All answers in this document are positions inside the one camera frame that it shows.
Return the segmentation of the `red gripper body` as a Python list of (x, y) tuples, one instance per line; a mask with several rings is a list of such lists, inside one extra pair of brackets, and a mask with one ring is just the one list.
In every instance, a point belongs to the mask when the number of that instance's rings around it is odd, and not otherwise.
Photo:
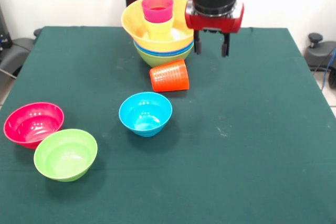
[(186, 2), (185, 21), (193, 30), (215, 30), (222, 33), (237, 33), (244, 15), (244, 3), (237, 1), (233, 9), (224, 16), (205, 16), (196, 11), (193, 0)]

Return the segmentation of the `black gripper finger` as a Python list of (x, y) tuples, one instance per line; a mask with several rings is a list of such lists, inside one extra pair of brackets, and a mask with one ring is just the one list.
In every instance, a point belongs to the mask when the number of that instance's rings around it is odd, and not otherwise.
[(224, 36), (224, 40), (222, 43), (222, 56), (229, 56), (229, 45), (230, 45), (230, 33), (222, 33)]
[(197, 55), (202, 53), (202, 42), (200, 39), (200, 31), (194, 30), (194, 51)]

